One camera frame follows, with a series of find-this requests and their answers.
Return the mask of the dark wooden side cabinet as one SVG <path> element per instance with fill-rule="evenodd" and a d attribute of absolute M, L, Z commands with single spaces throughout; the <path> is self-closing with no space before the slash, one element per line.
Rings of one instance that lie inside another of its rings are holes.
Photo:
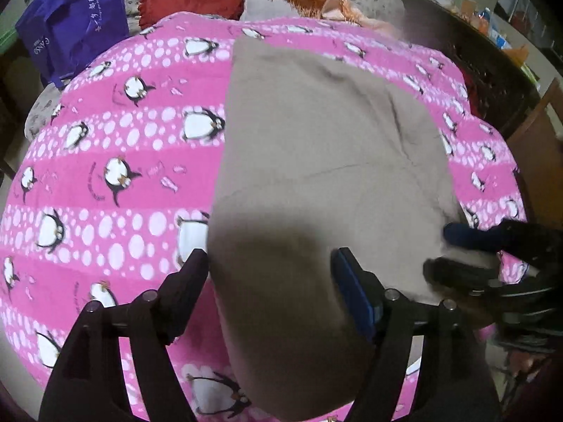
<path fill-rule="evenodd" d="M 508 138 L 539 103 L 525 73 L 476 28 L 432 0 L 402 0 L 404 34 L 441 51 L 464 74 L 472 112 Z"/>

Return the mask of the pink penguin blanket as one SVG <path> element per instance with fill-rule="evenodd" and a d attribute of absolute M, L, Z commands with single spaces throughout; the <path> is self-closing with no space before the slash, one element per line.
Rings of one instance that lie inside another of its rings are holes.
<path fill-rule="evenodd" d="M 71 81 L 8 193 L 1 320 L 38 387 L 87 303 L 130 302 L 203 246 L 239 38 L 311 51 L 405 90 L 436 123 L 469 224 L 524 217 L 508 146 L 472 115 L 461 72 L 439 51 L 346 22 L 168 16 Z"/>

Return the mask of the peach fringed cloth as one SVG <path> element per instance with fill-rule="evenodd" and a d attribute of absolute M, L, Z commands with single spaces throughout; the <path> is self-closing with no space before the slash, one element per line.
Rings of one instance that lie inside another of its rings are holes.
<path fill-rule="evenodd" d="M 394 39 L 400 32 L 389 22 L 372 19 L 363 14 L 349 0 L 283 0 L 290 4 L 300 16 L 334 22 L 348 22 L 369 28 L 374 32 Z"/>

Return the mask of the purple tote bag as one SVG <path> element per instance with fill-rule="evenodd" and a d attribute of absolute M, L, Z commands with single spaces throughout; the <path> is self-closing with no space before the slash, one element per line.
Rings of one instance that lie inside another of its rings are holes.
<path fill-rule="evenodd" d="M 129 36 L 125 0 L 32 0 L 15 31 L 42 83 L 62 89 Z"/>

